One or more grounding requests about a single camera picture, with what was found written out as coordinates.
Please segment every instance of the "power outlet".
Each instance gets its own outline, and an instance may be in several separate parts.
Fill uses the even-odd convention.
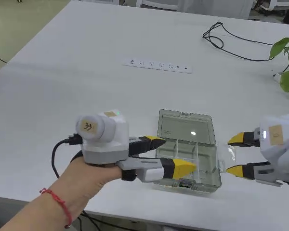
[[[163,70],[163,71],[182,72],[188,74],[192,73],[192,68],[184,64],[171,64],[166,62],[146,61],[144,59],[128,59],[123,63],[123,65]]]

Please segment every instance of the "label sticker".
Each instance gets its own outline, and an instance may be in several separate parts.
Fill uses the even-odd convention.
[[[114,117],[117,116],[114,112],[104,112],[104,114],[108,117]]]
[[[89,120],[83,119],[81,121],[80,130],[96,134],[97,132],[97,123],[93,123]]]
[[[284,144],[283,128],[281,125],[269,127],[270,143],[271,145],[282,145]]]

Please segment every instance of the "clear plastic box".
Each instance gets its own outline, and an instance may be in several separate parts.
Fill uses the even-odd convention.
[[[179,180],[162,179],[155,184],[202,193],[213,193],[221,187],[220,168],[225,168],[225,163],[218,158],[210,116],[160,110],[158,136],[167,142],[157,149],[156,157],[184,159],[195,163],[197,168]],[[226,151],[235,161],[235,152],[230,149]]]

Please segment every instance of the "hand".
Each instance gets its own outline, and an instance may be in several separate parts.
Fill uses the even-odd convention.
[[[121,178],[119,167],[93,167],[87,165],[83,157],[79,157],[69,164],[62,176],[49,189],[65,201],[75,220],[88,201],[107,182],[119,178]]]

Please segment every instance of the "red bracelet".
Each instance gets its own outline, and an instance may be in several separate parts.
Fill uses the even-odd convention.
[[[59,205],[62,207],[62,209],[64,210],[64,212],[65,212],[65,214],[66,214],[66,216],[67,216],[67,218],[68,218],[68,224],[65,225],[64,227],[65,227],[66,229],[68,229],[69,227],[71,227],[72,222],[73,222],[73,220],[72,220],[72,215],[71,215],[71,213],[69,212],[69,210],[67,209],[67,206],[65,205],[65,201],[61,200],[61,199],[60,199],[53,191],[51,191],[50,189],[43,188],[43,189],[40,191],[40,193],[41,193],[41,194],[43,194],[43,193],[49,193],[49,194],[53,197],[53,199],[54,199],[56,202],[59,203]]]

